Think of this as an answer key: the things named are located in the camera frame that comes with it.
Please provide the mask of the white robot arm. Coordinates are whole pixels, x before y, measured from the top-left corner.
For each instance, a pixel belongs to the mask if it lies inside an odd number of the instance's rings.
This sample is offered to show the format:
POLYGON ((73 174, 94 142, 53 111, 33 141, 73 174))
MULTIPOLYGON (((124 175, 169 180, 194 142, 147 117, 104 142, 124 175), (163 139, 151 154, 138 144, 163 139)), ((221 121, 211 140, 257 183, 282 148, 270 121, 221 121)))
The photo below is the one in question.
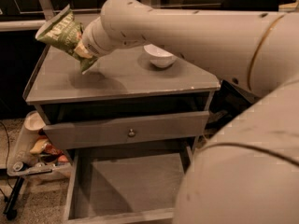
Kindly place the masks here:
POLYGON ((259 96, 198 150, 173 224, 299 224, 299 15, 107 0, 82 35, 101 57, 151 43, 259 96))

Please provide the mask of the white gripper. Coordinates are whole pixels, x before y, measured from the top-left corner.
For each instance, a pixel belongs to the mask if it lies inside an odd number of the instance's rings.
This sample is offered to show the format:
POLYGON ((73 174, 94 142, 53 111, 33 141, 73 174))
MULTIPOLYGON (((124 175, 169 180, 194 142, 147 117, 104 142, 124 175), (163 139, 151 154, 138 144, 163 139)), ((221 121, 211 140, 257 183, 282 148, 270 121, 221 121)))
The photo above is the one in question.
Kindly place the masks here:
POLYGON ((93 56, 102 57, 116 49, 116 43, 105 29, 100 17, 85 28, 82 42, 79 41, 74 49, 76 58, 91 59, 93 56))

